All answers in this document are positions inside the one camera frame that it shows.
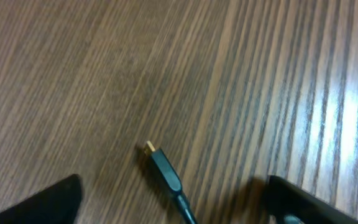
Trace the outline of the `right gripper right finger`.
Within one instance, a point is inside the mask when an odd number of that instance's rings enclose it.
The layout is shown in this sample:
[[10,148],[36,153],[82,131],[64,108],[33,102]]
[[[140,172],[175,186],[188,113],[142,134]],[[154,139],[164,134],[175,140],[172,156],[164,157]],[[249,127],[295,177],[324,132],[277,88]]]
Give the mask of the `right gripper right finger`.
[[265,187],[264,207],[277,223],[358,224],[355,218],[275,175]]

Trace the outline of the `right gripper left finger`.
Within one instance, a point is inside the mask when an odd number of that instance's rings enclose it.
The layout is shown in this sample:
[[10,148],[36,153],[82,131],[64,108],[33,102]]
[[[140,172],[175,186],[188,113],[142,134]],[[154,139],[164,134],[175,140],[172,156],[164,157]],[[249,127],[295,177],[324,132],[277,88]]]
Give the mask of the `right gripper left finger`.
[[80,176],[72,174],[0,212],[0,223],[74,224],[82,199]]

